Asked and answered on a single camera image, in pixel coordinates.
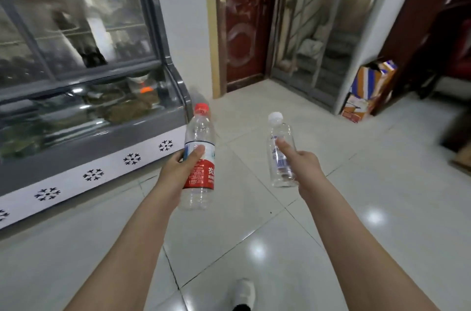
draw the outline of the tiled floor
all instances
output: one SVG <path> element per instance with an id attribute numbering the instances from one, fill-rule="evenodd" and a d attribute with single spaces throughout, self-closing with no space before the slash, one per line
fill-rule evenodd
<path id="1" fill-rule="evenodd" d="M 257 310 L 346 310 L 324 246 L 296 189 L 269 184 L 266 120 L 281 111 L 297 147 L 443 310 L 470 310 L 471 177 L 437 146 L 456 106 L 407 97 L 358 125 L 272 81 L 211 102 L 218 134 L 212 207 L 171 217 L 146 310 L 227 310 L 241 277 Z M 162 162 L 18 223 L 0 241 L 0 305 L 61 310 L 156 182 Z"/>

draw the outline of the red wooden door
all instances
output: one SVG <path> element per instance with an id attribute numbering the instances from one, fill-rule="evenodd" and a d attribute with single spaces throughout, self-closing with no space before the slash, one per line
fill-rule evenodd
<path id="1" fill-rule="evenodd" d="M 227 82 L 264 73 L 274 0 L 227 0 Z"/>

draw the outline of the door threshold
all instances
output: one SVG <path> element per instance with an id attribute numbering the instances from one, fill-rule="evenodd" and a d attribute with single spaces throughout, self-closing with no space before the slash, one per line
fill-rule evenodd
<path id="1" fill-rule="evenodd" d="M 227 92 L 230 93 L 231 91 L 244 88 L 248 85 L 252 85 L 258 83 L 265 79 L 263 74 L 252 75 L 246 78 L 242 78 L 236 81 L 231 81 L 227 83 Z"/>

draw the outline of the display refrigerator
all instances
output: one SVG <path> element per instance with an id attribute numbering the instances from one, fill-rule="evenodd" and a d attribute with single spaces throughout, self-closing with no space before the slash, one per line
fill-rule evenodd
<path id="1" fill-rule="evenodd" d="M 0 6 L 0 229 L 183 148 L 159 0 Z"/>

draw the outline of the red and white label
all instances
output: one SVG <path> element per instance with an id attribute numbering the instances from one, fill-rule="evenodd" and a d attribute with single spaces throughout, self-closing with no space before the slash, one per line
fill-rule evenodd
<path id="1" fill-rule="evenodd" d="M 193 171 L 186 180 L 184 189 L 186 188 L 208 188 L 214 189 L 214 159 L 215 147 L 209 142 L 191 141 L 185 144 L 184 160 L 199 145 L 204 146 L 204 155 L 196 163 Z"/>

